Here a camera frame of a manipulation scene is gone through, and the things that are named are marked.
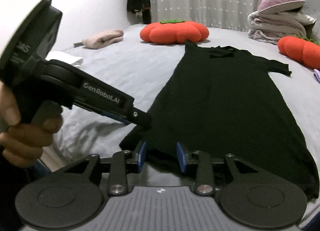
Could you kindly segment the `person's left hand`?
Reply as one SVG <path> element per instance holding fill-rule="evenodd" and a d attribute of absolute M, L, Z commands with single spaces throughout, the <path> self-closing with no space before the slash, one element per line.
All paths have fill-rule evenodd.
<path fill-rule="evenodd" d="M 53 135 L 62 126 L 61 112 L 40 126 L 21 123 L 21 115 L 12 91 L 1 83 L 1 118 L 9 126 L 1 133 L 2 155 L 12 165 L 31 167 L 42 155 L 43 147 L 53 143 Z"/>

